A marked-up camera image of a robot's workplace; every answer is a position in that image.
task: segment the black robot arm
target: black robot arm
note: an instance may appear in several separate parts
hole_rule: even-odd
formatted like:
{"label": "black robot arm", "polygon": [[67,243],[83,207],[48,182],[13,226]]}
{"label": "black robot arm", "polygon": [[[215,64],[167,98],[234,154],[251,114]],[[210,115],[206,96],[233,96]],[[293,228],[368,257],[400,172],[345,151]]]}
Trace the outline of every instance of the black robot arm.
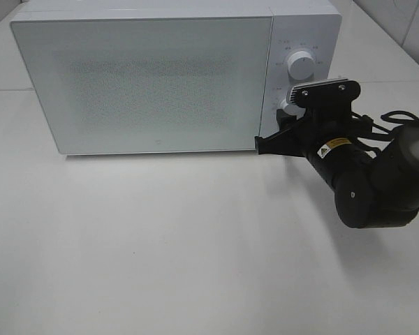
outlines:
{"label": "black robot arm", "polygon": [[[288,100],[305,108],[303,118],[278,110],[280,131],[256,137],[256,149],[259,154],[305,157],[335,192],[337,212],[347,226],[404,226],[419,212],[419,118],[388,113],[384,121],[400,124],[389,131],[352,111],[359,95],[360,85],[350,80],[294,87]],[[381,132],[373,133],[373,128]],[[381,151],[359,138],[390,144]]]}

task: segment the microwave control panel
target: microwave control panel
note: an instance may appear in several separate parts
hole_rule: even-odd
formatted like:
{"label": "microwave control panel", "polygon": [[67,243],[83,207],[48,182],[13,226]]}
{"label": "microwave control panel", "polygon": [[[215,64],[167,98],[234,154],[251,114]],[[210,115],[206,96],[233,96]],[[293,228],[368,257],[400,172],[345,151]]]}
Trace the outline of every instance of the microwave control panel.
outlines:
{"label": "microwave control panel", "polygon": [[260,136],[278,131],[276,112],[291,86],[328,77],[340,24],[338,14],[274,17]]}

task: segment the microwave top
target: microwave top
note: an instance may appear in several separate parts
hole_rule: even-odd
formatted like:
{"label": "microwave top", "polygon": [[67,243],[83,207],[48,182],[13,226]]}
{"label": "microwave top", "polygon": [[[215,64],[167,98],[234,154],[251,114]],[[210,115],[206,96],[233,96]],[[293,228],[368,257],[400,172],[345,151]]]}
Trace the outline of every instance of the microwave top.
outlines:
{"label": "microwave top", "polygon": [[12,22],[338,14],[328,0],[31,0]]}

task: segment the white knob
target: white knob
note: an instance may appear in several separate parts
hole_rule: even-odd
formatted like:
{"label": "white knob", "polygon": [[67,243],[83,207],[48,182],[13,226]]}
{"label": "white knob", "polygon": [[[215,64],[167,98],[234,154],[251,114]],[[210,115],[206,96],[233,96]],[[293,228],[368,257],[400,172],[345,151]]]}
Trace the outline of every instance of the white knob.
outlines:
{"label": "white knob", "polygon": [[300,50],[287,60],[288,74],[295,80],[304,80],[315,72],[314,56],[309,51]]}
{"label": "white knob", "polygon": [[300,108],[297,105],[287,103],[286,99],[281,101],[280,107],[284,110],[284,112],[286,112],[286,114],[294,115],[297,119],[302,118],[306,112],[304,108]]}

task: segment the microwave window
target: microwave window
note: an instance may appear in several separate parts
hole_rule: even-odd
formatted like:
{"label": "microwave window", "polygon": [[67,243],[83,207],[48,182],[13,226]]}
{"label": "microwave window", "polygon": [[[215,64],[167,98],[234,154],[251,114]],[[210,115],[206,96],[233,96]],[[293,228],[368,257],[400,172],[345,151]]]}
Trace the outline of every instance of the microwave window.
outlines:
{"label": "microwave window", "polygon": [[270,17],[16,25],[60,152],[254,149]]}

